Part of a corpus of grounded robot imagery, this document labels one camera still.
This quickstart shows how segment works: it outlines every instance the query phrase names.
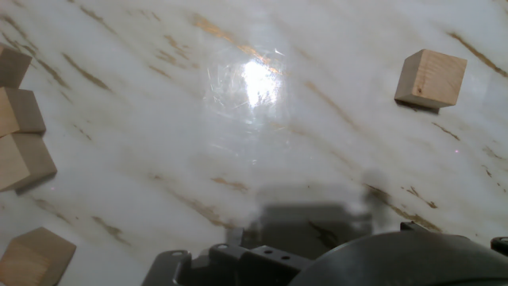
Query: black plastic part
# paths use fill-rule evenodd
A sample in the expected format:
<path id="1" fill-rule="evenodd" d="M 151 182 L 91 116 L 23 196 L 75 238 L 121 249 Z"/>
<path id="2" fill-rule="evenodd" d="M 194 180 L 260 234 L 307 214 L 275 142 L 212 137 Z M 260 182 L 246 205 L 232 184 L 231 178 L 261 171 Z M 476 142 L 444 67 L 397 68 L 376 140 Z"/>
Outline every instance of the black plastic part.
<path id="1" fill-rule="evenodd" d="M 341 245 L 298 274 L 290 286 L 429 286 L 508 282 L 508 257 L 455 235 L 402 231 Z"/>
<path id="2" fill-rule="evenodd" d="M 243 230 L 233 230 L 228 243 L 194 260 L 185 250 L 161 253 L 142 285 L 508 286 L 508 257 L 502 255 L 508 255 L 508 238 L 493 239 L 493 251 L 414 222 L 400 228 L 345 243 L 316 261 L 269 246 L 246 249 Z"/>
<path id="3" fill-rule="evenodd" d="M 508 256 L 508 237 L 492 239 L 491 248 L 502 255 Z"/>
<path id="4" fill-rule="evenodd" d="M 191 254 L 186 250 L 167 251 L 153 262 L 143 286 L 180 286 L 183 273 L 191 267 Z"/>
<path id="5" fill-rule="evenodd" d="M 234 269 L 237 283 L 242 286 L 287 285 L 311 260 L 261 246 L 248 250 L 236 245 L 214 245 L 210 260 Z"/>

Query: wooden block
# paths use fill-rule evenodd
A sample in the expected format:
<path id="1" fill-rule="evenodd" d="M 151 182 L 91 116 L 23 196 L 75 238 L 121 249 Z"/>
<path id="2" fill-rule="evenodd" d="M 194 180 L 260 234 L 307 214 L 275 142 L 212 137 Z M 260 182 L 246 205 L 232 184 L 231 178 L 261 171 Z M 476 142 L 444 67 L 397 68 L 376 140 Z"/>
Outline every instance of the wooden block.
<path id="1" fill-rule="evenodd" d="M 430 108 L 453 106 L 468 62 L 423 49 L 404 62 L 395 99 Z"/>
<path id="2" fill-rule="evenodd" d="M 0 191 L 24 187 L 55 173 L 40 135 L 16 133 L 0 138 Z"/>
<path id="3" fill-rule="evenodd" d="M 18 88 L 31 61 L 31 56 L 0 44 L 0 87 Z"/>
<path id="4" fill-rule="evenodd" d="M 33 92 L 0 88 L 0 137 L 10 133 L 42 133 L 45 130 Z"/>
<path id="5" fill-rule="evenodd" d="M 0 260 L 0 281 L 6 286 L 53 286 L 76 250 L 44 227 L 10 241 Z"/>

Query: table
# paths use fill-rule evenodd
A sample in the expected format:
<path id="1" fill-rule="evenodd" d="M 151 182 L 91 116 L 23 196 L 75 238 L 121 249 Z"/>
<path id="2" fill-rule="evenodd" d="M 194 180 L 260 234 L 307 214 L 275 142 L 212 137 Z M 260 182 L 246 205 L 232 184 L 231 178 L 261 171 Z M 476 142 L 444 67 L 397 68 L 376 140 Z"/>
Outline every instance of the table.
<path id="1" fill-rule="evenodd" d="M 39 226 L 75 243 L 61 286 L 139 285 L 158 253 L 259 222 L 322 247 L 408 220 L 508 233 L 506 1 L 0 6 L 59 169 L 0 194 L 0 251 Z M 456 106 L 393 100 L 422 48 L 468 60 Z"/>

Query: wooden cube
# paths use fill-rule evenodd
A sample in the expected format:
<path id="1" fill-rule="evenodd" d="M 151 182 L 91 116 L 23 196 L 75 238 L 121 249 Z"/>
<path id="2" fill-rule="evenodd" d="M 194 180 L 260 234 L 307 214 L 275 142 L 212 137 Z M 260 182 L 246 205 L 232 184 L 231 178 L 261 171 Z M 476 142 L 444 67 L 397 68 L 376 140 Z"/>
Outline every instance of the wooden cube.
<path id="1" fill-rule="evenodd" d="M 0 87 L 18 88 L 31 61 L 31 56 L 0 44 Z"/>
<path id="2" fill-rule="evenodd" d="M 423 49 L 404 62 L 395 99 L 430 108 L 453 106 L 468 62 Z"/>
<path id="3" fill-rule="evenodd" d="M 0 137 L 10 133 L 42 133 L 45 130 L 33 92 L 0 88 Z"/>
<path id="4" fill-rule="evenodd" d="M 40 135 L 16 133 L 0 138 L 0 191 L 24 187 L 55 173 Z"/>
<path id="5" fill-rule="evenodd" d="M 76 246 L 44 227 L 10 241 L 0 260 L 6 286 L 53 286 L 64 274 Z"/>

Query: marble surface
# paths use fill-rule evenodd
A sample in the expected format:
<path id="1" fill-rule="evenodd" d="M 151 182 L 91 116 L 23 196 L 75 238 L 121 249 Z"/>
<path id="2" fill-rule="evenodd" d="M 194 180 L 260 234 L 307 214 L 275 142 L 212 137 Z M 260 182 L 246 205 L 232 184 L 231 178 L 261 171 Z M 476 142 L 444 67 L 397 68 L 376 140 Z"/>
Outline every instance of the marble surface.
<path id="1" fill-rule="evenodd" d="M 507 26 L 504 0 L 0 0 L 59 169 L 0 194 L 0 251 L 45 226 L 78 246 L 61 286 L 139 285 L 164 250 L 321 204 L 488 245 L 508 233 Z M 393 100 L 422 48 L 468 60 L 439 114 Z"/>

